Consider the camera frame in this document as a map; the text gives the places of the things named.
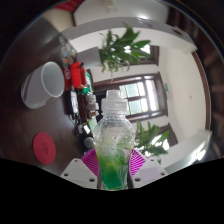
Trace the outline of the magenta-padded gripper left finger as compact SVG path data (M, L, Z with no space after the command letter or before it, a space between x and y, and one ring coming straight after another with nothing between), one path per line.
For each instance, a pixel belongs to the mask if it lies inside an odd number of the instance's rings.
M96 152L91 149L81 159L72 159L60 177L78 186L96 189L99 173L100 168Z

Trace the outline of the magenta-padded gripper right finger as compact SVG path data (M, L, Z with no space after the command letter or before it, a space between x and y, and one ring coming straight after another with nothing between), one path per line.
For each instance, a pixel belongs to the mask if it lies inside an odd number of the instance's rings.
M132 150L129 161L129 189L144 187L165 176L167 176L167 172L155 158L147 159L138 150Z

